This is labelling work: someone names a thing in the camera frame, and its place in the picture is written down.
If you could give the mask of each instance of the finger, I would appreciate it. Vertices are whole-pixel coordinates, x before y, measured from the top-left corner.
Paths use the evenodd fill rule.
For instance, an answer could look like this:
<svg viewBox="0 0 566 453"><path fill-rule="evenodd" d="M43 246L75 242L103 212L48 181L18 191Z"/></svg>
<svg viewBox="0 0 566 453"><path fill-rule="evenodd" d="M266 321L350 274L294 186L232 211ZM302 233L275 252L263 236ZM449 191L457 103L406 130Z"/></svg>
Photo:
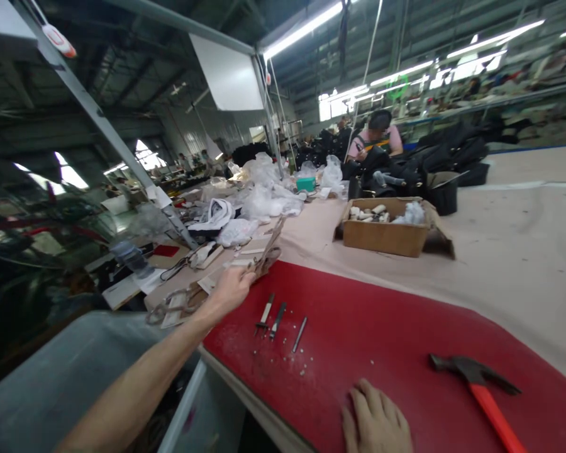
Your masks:
<svg viewBox="0 0 566 453"><path fill-rule="evenodd" d="M379 396L382 400L382 406L384 407L386 418L390 421L390 423L397 424L398 420L396 418L396 405L381 390L379 391Z"/></svg>
<svg viewBox="0 0 566 453"><path fill-rule="evenodd" d="M398 419L398 426L400 427L401 431L405 434L411 435L411 429L409 428L409 422L405 418L404 414L401 410L396 407L396 418Z"/></svg>
<svg viewBox="0 0 566 453"><path fill-rule="evenodd" d="M357 388L365 395L371 414L379 420L384 418L384 407L379 396L379 390L375 389L366 379L361 379L357 384Z"/></svg>
<svg viewBox="0 0 566 453"><path fill-rule="evenodd" d="M254 280L256 280L256 273L248 272L243 276L243 278L241 278L241 286L245 286L246 288L249 288L254 282Z"/></svg>
<svg viewBox="0 0 566 453"><path fill-rule="evenodd" d="M357 414L358 434L361 439L366 439L369 434L371 421L373 420L367 399L365 395L355 388L350 390L350 396L354 404L354 412Z"/></svg>
<svg viewBox="0 0 566 453"><path fill-rule="evenodd" d="M352 414L346 407L341 409L341 425L346 440L346 453L358 453L357 426Z"/></svg>

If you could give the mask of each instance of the cable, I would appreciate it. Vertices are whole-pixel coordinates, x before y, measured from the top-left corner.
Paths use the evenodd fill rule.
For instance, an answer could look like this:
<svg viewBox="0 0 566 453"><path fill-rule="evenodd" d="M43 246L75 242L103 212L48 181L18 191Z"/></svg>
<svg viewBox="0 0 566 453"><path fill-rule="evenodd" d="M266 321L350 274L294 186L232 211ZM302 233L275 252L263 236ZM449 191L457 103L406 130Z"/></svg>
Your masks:
<svg viewBox="0 0 566 453"><path fill-rule="evenodd" d="M44 21L44 25L48 25L48 19L46 19L46 16L42 12L42 9L36 3L36 0L29 0L29 1L32 3L34 8L36 8L36 12L38 13L38 16L40 16L40 19Z"/></svg>
<svg viewBox="0 0 566 453"><path fill-rule="evenodd" d="M365 81L367 80L367 73L369 72L369 64L371 63L371 54L373 52L373 44L375 42L375 34L377 33L377 24L379 23L379 15L382 12L382 3L383 0L379 0L379 6L377 7L377 16L375 17L375 25L373 27L373 36L371 38L371 46L369 46L369 55L367 56L367 66L365 66L365 75L363 76L363 82L361 83L361 85L364 85ZM357 115L358 115L358 106L355 105L354 118L352 118L352 130L354 130L354 126L357 123ZM346 162L346 159L348 158L348 152L350 151L351 143L352 143L352 134L350 134L350 136L348 137L348 147L346 148L346 156L344 156L344 160L342 164Z"/></svg>

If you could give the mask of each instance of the woman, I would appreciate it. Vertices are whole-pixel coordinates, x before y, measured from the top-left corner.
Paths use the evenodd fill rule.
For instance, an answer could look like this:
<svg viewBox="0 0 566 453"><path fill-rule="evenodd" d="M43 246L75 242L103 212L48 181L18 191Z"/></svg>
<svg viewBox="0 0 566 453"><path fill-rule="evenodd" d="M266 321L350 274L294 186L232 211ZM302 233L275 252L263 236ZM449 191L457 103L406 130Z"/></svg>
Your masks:
<svg viewBox="0 0 566 453"><path fill-rule="evenodd" d="M402 140L398 128L391 125L392 114L385 109L373 112L369 118L369 124L361 131L352 143L348 151L346 161L365 160L367 153L373 146L388 145L390 155L402 154Z"/></svg>

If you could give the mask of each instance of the red object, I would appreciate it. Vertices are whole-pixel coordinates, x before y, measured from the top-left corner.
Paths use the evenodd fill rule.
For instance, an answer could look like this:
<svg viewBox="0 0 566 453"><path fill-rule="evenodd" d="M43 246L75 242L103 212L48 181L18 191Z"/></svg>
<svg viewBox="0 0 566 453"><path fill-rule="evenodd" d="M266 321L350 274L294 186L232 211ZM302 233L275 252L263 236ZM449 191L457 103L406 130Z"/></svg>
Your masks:
<svg viewBox="0 0 566 453"><path fill-rule="evenodd" d="M501 409L497 406L495 399L486 386L480 384L470 384L470 389L476 400L480 404L482 410L489 418L492 426L501 438L503 445L509 453L526 453L526 449L522 446L514 430L509 426L508 421L503 416Z"/></svg>
<svg viewBox="0 0 566 453"><path fill-rule="evenodd" d="M172 258L179 250L180 247L174 247L173 245L158 245L153 251L153 255Z"/></svg>
<svg viewBox="0 0 566 453"><path fill-rule="evenodd" d="M269 325L287 303L273 342L253 336L271 293ZM340 410L360 378L401 408L415 453L504 452L465 383L431 368L432 350L472 357L517 385L523 394L490 392L523 445L531 453L566 452L566 378L472 310L277 262L204 345L321 452L345 451Z"/></svg>

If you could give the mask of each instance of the awl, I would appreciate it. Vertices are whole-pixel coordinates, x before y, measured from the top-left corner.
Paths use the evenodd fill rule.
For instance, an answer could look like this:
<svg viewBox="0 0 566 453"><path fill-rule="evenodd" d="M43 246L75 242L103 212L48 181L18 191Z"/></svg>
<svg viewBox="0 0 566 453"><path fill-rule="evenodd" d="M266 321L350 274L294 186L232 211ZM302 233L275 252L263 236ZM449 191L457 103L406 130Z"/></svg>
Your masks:
<svg viewBox="0 0 566 453"><path fill-rule="evenodd" d="M275 323L270 328L270 341L275 339L275 333L277 333L277 329L279 328L279 323L281 322L281 318L283 317L283 312L285 311L287 303L283 302L281 304L281 308L279 308L279 312L277 314L277 319L275 319Z"/></svg>
<svg viewBox="0 0 566 453"><path fill-rule="evenodd" d="M275 293L272 293L269 297L269 301L266 303L266 307L264 307L264 312L262 313L262 317L260 318L260 322L256 323L256 331L253 333L253 336L256 336L258 333L259 328L264 329L264 333L269 329L269 325L266 324L266 319L269 317L270 307L272 307L272 303L275 300Z"/></svg>

